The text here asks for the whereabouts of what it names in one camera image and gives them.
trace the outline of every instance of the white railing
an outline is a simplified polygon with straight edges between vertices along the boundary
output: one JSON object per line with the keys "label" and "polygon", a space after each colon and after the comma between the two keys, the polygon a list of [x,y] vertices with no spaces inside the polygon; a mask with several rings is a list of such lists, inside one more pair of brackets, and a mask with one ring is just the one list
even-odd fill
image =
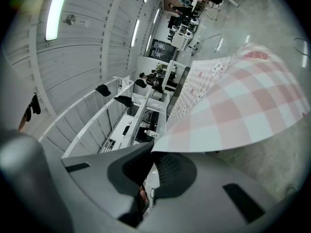
{"label": "white railing", "polygon": [[[112,84],[113,82],[117,81],[118,78],[114,78],[113,80],[105,83],[105,85],[108,87],[110,84]],[[92,90],[89,93],[85,94],[83,97],[81,97],[79,100],[77,100],[75,103],[73,103],[71,106],[69,106],[63,113],[61,113],[54,121],[53,123],[51,123],[51,125],[45,130],[45,132],[40,136],[39,138],[39,142],[42,141],[42,139],[49,133],[49,131],[57,124],[57,122],[59,122],[61,119],[64,118],[64,116],[71,111],[72,109],[75,109],[75,107],[80,104],[82,101],[85,101],[87,98],[89,98],[91,95],[94,95],[94,93],[96,92],[96,90]]]}
{"label": "white railing", "polygon": [[[130,84],[115,97],[120,95],[132,96],[132,90],[130,88],[134,83],[133,81],[129,82]],[[109,113],[109,109],[112,107],[117,112],[117,118],[112,118],[111,113]],[[80,130],[62,158],[99,153],[126,111],[127,108],[123,104],[112,98]],[[108,130],[109,133],[105,133],[104,131],[107,128],[110,129]]]}
{"label": "white railing", "polygon": [[[67,148],[70,146],[74,138],[80,130],[91,120],[91,118],[118,93],[118,85],[120,78],[105,83],[111,94],[108,97],[103,97],[95,89],[81,97],[62,114],[60,114],[54,122],[46,129],[39,138],[39,142],[45,149],[53,149],[63,156]],[[101,139],[103,136],[108,136],[112,130],[112,123],[116,123],[121,109],[116,107],[110,108],[109,111],[109,127],[101,126],[100,134],[95,133],[95,139]]]}

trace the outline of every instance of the pink checkered cloth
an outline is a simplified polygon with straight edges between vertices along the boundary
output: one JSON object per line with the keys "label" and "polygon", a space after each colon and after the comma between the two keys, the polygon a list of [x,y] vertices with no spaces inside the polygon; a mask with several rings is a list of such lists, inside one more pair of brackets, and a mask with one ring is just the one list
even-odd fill
{"label": "pink checkered cloth", "polygon": [[207,152],[252,144],[292,126],[309,110],[283,61],[249,43],[232,57],[193,62],[167,132],[153,151]]}

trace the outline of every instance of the black cap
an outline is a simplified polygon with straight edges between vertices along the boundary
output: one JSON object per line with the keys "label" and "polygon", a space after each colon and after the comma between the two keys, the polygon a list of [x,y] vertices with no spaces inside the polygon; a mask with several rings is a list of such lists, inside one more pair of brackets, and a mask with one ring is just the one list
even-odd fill
{"label": "black cap", "polygon": [[117,98],[114,98],[116,101],[123,103],[126,107],[131,107],[134,105],[132,102],[132,99],[127,96],[118,96]]}
{"label": "black cap", "polygon": [[30,102],[30,106],[32,107],[34,114],[38,114],[39,115],[41,113],[41,109],[40,109],[40,104],[39,104],[39,101],[38,101],[37,93],[34,93],[33,99]]}
{"label": "black cap", "polygon": [[108,90],[107,85],[105,85],[105,84],[101,84],[95,90],[97,90],[104,97],[108,97],[111,94],[111,92]]}
{"label": "black cap", "polygon": [[130,126],[129,126],[129,125],[128,125],[128,126],[126,126],[122,134],[123,134],[123,135],[126,135],[126,133],[128,132],[128,129],[129,129],[129,128],[130,128]]}
{"label": "black cap", "polygon": [[136,80],[134,83],[140,86],[141,88],[146,88],[147,86],[144,80]]}

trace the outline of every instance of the white wall panel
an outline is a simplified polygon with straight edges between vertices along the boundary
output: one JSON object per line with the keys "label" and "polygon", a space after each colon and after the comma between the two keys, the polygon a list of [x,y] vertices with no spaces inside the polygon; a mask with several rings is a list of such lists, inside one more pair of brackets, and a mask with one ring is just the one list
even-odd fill
{"label": "white wall panel", "polygon": [[83,155],[88,155],[88,154],[91,154],[91,153],[85,148],[84,144],[80,142],[79,144],[77,144],[71,157],[83,156]]}
{"label": "white wall panel", "polygon": [[57,147],[56,145],[54,145],[49,139],[45,138],[41,141],[41,144],[43,146],[44,149],[52,149],[52,151],[54,153],[57,154],[58,158],[61,158],[64,154],[64,152],[59,148]]}
{"label": "white wall panel", "polygon": [[[116,0],[65,0],[58,28],[58,38],[45,40],[47,18],[52,0],[41,0],[34,8],[36,0],[23,4],[2,44],[12,68],[18,76],[38,93],[42,105],[40,116],[34,116],[26,124],[26,132],[38,135],[52,122],[51,109],[59,115],[80,97],[103,80],[112,76],[124,76],[136,68],[137,56],[144,52],[155,10],[160,0],[121,0],[113,16],[112,27],[107,29],[107,20]],[[75,15],[73,25],[65,23],[66,17]],[[132,35],[137,19],[140,19],[138,40],[131,47]],[[32,62],[37,62],[38,72],[30,61],[31,29],[35,26],[35,53]],[[108,55],[103,58],[103,39],[109,33]],[[106,77],[102,77],[103,61]],[[95,104],[91,100],[91,113]]]}

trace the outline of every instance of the white paper with cartoon print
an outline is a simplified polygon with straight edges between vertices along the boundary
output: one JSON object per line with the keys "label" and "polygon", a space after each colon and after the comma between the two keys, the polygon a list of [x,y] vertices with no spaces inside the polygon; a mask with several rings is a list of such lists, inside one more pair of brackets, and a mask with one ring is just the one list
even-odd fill
{"label": "white paper with cartoon print", "polygon": [[249,43],[237,51],[207,96],[187,107],[186,115],[152,151],[238,148],[272,137],[309,112],[309,102],[286,64],[268,48]]}
{"label": "white paper with cartoon print", "polygon": [[178,100],[167,120],[166,130],[183,118],[206,96],[227,69],[232,57],[193,61]]}

